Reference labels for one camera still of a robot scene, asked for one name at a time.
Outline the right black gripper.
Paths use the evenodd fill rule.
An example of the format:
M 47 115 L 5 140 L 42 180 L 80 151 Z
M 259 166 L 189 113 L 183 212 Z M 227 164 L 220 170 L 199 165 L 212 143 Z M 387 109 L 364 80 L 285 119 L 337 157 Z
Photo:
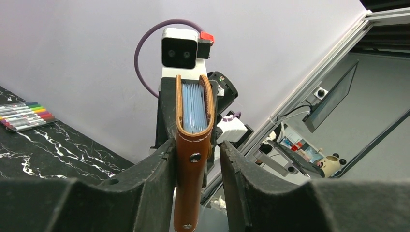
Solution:
M 220 72 L 212 72 L 208 75 L 213 94 L 215 106 L 215 120 L 211 133 L 211 156 L 207 159 L 205 173 L 211 171 L 214 167 L 215 148 L 217 146 L 217 124 L 222 120 L 222 113 L 238 97 L 238 91 L 230 80 Z M 152 147 L 153 154 L 167 159 L 165 150 L 162 145 L 168 145 L 168 140 L 175 138 L 176 134 L 176 79 L 174 77 L 164 77 L 161 79 L 160 92 L 158 98 L 157 121 L 156 121 L 156 138 L 155 145 Z

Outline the coloured marker pen set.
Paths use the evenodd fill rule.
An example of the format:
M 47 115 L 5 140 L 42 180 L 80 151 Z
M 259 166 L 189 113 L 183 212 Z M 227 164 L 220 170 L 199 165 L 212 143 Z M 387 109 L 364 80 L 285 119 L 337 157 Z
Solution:
M 37 102 L 18 102 L 0 106 L 0 124 L 8 131 L 22 132 L 58 121 Z

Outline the black monitor screen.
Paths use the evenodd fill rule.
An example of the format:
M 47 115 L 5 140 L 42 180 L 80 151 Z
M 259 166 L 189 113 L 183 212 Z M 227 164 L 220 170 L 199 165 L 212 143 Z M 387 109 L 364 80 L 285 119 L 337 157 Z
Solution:
M 302 119 L 303 123 L 311 133 L 316 131 L 316 129 L 349 94 L 359 62 L 360 60 L 357 60 L 336 82 L 330 91 L 328 91 L 323 99 L 318 104 L 314 105 L 309 114 Z

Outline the panda plush toy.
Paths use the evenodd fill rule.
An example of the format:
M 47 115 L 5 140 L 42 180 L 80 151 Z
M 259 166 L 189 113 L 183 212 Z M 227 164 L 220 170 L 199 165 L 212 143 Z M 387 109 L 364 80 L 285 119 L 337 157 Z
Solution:
M 347 161 L 345 159 L 341 159 L 338 153 L 334 153 L 320 159 L 316 165 L 321 170 L 323 177 L 329 178 L 339 171 L 342 166 L 346 165 L 346 163 Z

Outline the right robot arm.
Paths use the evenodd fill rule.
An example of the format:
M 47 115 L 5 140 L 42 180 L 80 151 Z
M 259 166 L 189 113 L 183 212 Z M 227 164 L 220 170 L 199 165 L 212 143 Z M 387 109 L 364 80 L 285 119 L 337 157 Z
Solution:
M 238 91 L 228 77 L 220 72 L 210 72 L 207 77 L 213 94 L 215 119 L 210 134 L 210 152 L 203 171 L 204 182 L 206 182 L 208 168 L 214 166 L 214 147 L 226 140 L 232 143 L 235 148 L 239 148 L 254 132 L 249 125 L 240 120 L 240 112 L 230 111 L 225 116 L 222 114 L 238 97 Z M 175 77 L 163 77 L 160 80 L 156 136 L 151 149 L 158 149 L 168 139 L 174 138 L 176 135 L 175 81 Z

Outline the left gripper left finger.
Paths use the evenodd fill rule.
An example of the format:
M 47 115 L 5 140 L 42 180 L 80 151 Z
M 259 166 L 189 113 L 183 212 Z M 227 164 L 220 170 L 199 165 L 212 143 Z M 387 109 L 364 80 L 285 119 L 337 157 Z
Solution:
M 76 178 L 3 179 L 3 232 L 166 232 L 176 183 L 176 142 L 89 185 Z

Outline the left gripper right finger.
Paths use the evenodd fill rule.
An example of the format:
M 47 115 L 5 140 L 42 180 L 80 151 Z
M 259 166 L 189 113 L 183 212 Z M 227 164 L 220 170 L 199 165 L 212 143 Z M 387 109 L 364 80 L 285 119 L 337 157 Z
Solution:
M 407 179 L 279 178 L 245 158 L 231 143 L 220 148 L 231 232 L 407 232 Z

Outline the brown leather card holder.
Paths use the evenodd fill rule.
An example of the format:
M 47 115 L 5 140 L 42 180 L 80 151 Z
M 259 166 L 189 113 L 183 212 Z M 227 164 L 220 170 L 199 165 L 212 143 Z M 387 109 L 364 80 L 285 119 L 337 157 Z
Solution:
M 215 106 L 206 75 L 197 81 L 176 76 L 177 185 L 174 230 L 195 231 L 200 211 L 207 159 L 212 151 L 211 135 Z

